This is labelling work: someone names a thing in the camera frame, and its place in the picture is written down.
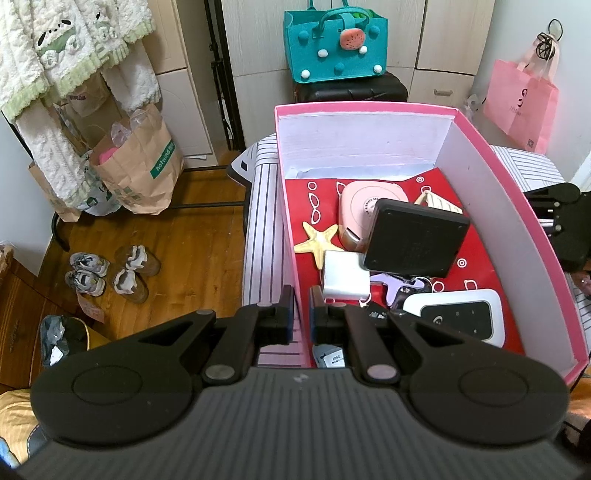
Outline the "person's hand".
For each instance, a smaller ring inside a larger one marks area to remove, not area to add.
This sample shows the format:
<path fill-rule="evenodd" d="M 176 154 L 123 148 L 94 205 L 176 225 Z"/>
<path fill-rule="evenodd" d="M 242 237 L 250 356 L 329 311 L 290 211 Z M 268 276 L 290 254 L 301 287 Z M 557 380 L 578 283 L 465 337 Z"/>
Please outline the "person's hand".
<path fill-rule="evenodd" d="M 591 296 L 591 277 L 587 271 L 577 271 L 571 274 L 573 284 L 586 297 Z"/>

